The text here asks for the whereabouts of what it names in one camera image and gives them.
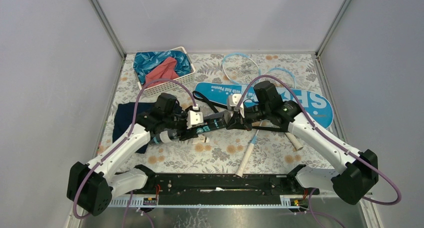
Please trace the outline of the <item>white feather shuttlecock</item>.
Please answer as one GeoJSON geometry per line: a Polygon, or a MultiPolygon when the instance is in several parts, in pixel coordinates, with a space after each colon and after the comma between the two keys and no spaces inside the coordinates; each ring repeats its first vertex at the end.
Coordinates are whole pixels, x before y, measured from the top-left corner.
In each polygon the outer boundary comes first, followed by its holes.
{"type": "Polygon", "coordinates": [[[203,143],[209,143],[209,142],[210,142],[210,138],[204,135],[199,135],[198,137],[193,138],[192,140],[193,144],[203,144],[203,143]]]}

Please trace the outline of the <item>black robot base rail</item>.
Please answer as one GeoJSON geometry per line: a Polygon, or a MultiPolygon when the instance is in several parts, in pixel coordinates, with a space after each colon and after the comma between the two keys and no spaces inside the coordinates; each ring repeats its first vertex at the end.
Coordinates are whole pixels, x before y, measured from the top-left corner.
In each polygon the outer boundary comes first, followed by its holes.
{"type": "Polygon", "coordinates": [[[281,196],[318,195],[319,189],[302,187],[295,179],[297,168],[288,174],[156,173],[144,165],[147,175],[136,195],[152,195],[159,205],[279,205],[281,196]]]}

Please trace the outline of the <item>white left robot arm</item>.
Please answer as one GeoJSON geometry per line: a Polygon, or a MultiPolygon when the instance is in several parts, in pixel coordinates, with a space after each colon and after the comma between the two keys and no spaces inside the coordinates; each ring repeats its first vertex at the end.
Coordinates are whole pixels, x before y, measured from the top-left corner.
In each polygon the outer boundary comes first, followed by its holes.
{"type": "Polygon", "coordinates": [[[106,151],[86,163],[76,162],[71,167],[66,196],[73,202],[73,215],[83,219],[84,216],[77,211],[82,208],[97,216],[119,196],[135,190],[144,194],[152,192],[155,180],[141,169],[133,168],[120,174],[117,171],[155,135],[163,134],[167,129],[195,131],[203,123],[203,113],[198,105],[182,110],[177,98],[168,93],[159,95],[145,112],[134,112],[132,123],[106,151]]]}

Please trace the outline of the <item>black shuttlecock tube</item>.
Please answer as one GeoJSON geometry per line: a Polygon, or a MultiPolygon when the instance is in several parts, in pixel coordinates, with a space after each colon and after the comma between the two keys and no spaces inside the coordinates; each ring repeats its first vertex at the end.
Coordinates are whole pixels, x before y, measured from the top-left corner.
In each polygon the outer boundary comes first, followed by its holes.
{"type": "MultiPolygon", "coordinates": [[[[194,128],[203,128],[204,132],[199,134],[200,136],[204,133],[225,129],[227,126],[227,122],[230,120],[230,118],[231,113],[229,111],[221,111],[218,113],[210,114],[208,116],[203,117],[203,124],[194,128]]],[[[153,135],[148,145],[159,145],[174,141],[180,141],[180,134],[185,130],[165,129],[159,134],[153,135]]]]}

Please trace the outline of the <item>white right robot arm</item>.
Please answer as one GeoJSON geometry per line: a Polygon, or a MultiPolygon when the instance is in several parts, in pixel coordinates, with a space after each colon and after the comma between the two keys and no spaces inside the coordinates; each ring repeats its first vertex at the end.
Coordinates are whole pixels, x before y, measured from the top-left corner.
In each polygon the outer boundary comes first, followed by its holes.
{"type": "Polygon", "coordinates": [[[316,188],[334,192],[344,202],[355,205],[378,182],[375,171],[378,158],[374,152],[369,149],[362,152],[338,139],[315,121],[299,101],[283,100],[275,85],[268,80],[257,83],[253,90],[257,104],[250,107],[244,106],[242,94],[228,96],[227,106],[234,111],[231,129],[239,126],[251,130],[253,123],[268,120],[283,132],[306,142],[332,166],[323,169],[298,165],[286,181],[291,193],[316,188]]]}

